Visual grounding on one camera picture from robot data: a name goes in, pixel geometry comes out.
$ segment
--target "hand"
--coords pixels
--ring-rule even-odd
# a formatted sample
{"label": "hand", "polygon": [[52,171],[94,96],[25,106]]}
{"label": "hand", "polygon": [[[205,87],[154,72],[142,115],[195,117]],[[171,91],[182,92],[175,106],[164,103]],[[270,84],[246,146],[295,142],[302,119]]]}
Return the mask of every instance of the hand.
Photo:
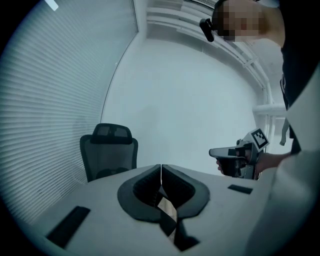
{"label": "hand", "polygon": [[[264,171],[268,168],[278,167],[280,162],[287,158],[290,154],[270,154],[270,153],[260,153],[258,162],[255,165],[255,177],[258,178],[259,173]],[[251,150],[245,151],[245,157],[249,161],[251,156]],[[222,170],[222,166],[219,161],[216,161],[216,164],[218,165],[218,170],[224,174]]]}

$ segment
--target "white wall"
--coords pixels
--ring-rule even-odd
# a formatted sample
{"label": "white wall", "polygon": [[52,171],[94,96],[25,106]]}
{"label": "white wall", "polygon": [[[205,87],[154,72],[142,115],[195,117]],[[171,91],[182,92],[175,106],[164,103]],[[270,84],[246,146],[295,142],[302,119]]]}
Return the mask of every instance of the white wall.
{"label": "white wall", "polygon": [[285,119],[276,119],[275,120],[275,131],[273,141],[270,142],[270,153],[272,154],[285,154],[291,151],[293,139],[289,138],[289,129],[286,132],[286,143],[284,146],[280,145],[282,137],[282,127],[284,125]]}
{"label": "white wall", "polygon": [[256,95],[230,67],[174,42],[147,39],[117,72],[102,122],[130,128],[138,167],[175,164],[220,173],[208,151],[233,146],[256,127]]}

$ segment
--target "chair backrest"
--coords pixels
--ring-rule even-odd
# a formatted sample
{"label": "chair backrest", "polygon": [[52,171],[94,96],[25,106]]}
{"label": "chair backrest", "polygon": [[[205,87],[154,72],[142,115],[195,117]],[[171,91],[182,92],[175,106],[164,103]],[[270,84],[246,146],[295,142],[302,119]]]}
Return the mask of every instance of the chair backrest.
{"label": "chair backrest", "polygon": [[80,139],[88,182],[137,168],[138,141],[122,125],[99,123]]}

